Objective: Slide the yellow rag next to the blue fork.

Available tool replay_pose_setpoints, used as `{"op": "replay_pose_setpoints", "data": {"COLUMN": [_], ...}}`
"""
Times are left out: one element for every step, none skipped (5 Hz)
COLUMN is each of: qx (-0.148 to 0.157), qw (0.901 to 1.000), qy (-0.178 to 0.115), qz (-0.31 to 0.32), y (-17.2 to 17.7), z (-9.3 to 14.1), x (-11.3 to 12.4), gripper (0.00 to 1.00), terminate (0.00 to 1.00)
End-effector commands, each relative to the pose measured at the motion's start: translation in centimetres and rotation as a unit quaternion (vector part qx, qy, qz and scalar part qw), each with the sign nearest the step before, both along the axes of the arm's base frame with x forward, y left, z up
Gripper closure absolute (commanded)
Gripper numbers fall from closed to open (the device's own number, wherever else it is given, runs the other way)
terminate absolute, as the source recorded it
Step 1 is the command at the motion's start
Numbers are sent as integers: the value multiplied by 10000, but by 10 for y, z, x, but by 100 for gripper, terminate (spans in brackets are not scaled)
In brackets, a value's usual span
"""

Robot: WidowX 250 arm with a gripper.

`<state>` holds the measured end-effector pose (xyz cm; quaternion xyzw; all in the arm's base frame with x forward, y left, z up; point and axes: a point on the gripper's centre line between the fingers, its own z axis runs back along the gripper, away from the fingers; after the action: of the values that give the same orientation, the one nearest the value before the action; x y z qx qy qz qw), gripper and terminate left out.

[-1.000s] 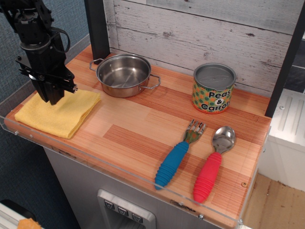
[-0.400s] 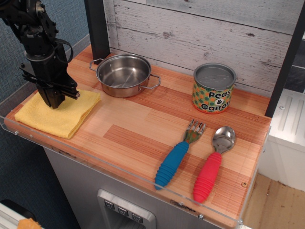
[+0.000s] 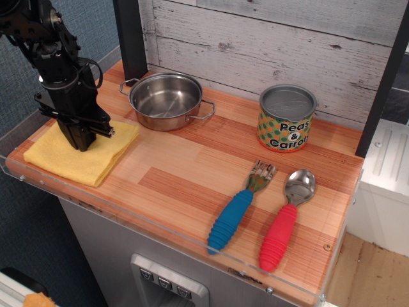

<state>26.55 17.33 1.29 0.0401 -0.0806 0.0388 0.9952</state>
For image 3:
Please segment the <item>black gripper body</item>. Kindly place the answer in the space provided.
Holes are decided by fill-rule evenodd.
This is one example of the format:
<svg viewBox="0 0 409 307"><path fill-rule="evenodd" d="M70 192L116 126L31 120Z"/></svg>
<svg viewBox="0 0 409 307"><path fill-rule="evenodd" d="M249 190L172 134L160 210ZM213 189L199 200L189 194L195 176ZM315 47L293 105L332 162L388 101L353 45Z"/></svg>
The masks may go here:
<svg viewBox="0 0 409 307"><path fill-rule="evenodd" d="M110 116L97 104L98 85L90 66L73 70L71 78L60 83L43 80L43 91L35 94L42 114L58 119L78 135L91 133L107 138L115 134Z"/></svg>

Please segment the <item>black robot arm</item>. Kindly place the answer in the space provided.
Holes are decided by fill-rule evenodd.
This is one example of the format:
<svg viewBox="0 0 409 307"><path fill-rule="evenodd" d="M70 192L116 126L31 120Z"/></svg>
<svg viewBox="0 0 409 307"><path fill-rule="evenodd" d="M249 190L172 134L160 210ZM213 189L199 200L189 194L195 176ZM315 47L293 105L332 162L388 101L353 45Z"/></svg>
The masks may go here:
<svg viewBox="0 0 409 307"><path fill-rule="evenodd" d="M1 35L38 71L44 91L35 94L42 115L56 119L76 150L86 151L98 135L110 138L110 116L97 104L103 77L97 62L79 56L77 37L50 1L1 1Z"/></svg>

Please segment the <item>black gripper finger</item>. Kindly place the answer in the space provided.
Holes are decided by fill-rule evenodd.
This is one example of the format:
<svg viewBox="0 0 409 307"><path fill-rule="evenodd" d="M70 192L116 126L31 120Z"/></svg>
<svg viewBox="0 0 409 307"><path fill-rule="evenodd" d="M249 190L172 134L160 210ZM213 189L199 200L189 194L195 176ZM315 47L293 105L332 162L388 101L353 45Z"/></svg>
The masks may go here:
<svg viewBox="0 0 409 307"><path fill-rule="evenodd" d="M96 134L87 127L75 126L75 145L81 152L85 152L95 139Z"/></svg>
<svg viewBox="0 0 409 307"><path fill-rule="evenodd" d="M78 149L79 146L74 135L73 125L71 123L66 123L62 119L57 119L57 123L60 130L64 134L67 141L71 144L71 146L74 147L75 149Z"/></svg>

